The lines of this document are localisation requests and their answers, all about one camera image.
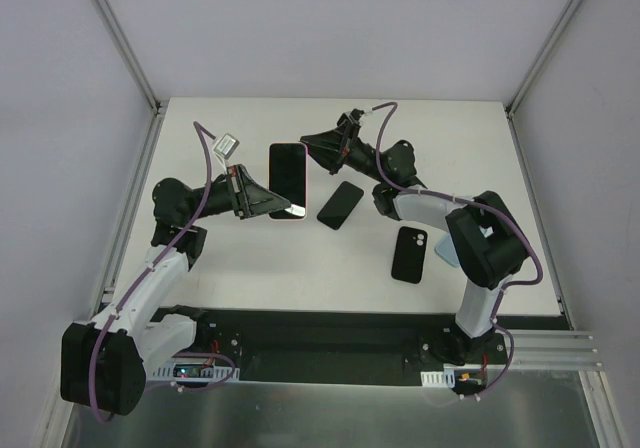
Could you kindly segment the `black phone case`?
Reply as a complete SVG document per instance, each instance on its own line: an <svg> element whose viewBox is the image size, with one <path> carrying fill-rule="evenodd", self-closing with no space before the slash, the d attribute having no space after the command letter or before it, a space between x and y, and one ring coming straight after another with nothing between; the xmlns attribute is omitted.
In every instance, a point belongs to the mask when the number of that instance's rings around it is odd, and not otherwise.
<svg viewBox="0 0 640 448"><path fill-rule="evenodd" d="M408 226L398 230L391 265L394 280L418 284L422 280L428 234Z"/></svg>

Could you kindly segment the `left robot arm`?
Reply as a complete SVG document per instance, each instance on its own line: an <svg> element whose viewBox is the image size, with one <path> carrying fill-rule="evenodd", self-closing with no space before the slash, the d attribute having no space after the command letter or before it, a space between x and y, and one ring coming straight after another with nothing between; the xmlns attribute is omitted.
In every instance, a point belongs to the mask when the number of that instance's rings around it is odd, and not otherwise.
<svg viewBox="0 0 640 448"><path fill-rule="evenodd" d="M73 322L61 341L60 396L95 413L127 415L147 378L180 351L204 355L210 331L184 314L151 321L202 254L207 231L197 220L227 212L244 220L291 203L256 183L241 164L201 188L165 178L152 191L155 230L129 287L88 322Z"/></svg>

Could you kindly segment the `pink phone case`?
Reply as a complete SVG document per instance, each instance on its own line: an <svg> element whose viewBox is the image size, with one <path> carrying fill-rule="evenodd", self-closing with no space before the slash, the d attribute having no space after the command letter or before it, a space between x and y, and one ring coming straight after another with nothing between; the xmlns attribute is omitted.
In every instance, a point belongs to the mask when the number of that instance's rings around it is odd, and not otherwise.
<svg viewBox="0 0 640 448"><path fill-rule="evenodd" d="M270 213L274 220L302 220L307 214L307 149L302 143L272 143L269 146L268 187L291 203Z"/></svg>

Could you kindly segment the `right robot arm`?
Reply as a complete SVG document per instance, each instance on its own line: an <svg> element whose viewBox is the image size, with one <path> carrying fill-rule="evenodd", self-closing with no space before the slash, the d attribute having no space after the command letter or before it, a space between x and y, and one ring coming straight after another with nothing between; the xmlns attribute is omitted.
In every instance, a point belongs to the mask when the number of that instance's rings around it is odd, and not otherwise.
<svg viewBox="0 0 640 448"><path fill-rule="evenodd" d="M429 192L417 176L413 145L400 140L380 150L359 137L364 111L354 109L336 127L305 135L308 154L330 174L344 166L376 180L378 212L396 221L421 223L449 234L467 281L451 327L429 344L431 355L457 366L481 356L496 331L504 291L530 256L502 198L493 191L463 200Z"/></svg>

